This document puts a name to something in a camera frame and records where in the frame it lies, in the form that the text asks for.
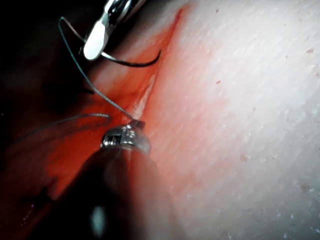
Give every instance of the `metal instrument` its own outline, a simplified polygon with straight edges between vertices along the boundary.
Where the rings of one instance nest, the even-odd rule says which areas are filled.
[[[108,0],[104,11],[95,22],[83,48],[86,59],[98,58],[108,43],[109,37],[118,24],[128,20],[146,0]]]

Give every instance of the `metal jaw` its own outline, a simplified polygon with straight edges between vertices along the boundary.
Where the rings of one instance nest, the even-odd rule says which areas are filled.
[[[104,50],[116,26],[132,16],[146,0],[108,0],[101,18],[94,24],[84,45],[83,54],[88,60],[95,60]]]
[[[102,138],[101,148],[115,145],[134,146],[146,154],[150,153],[151,144],[144,134],[145,123],[133,120],[129,124],[123,124],[109,129]]]

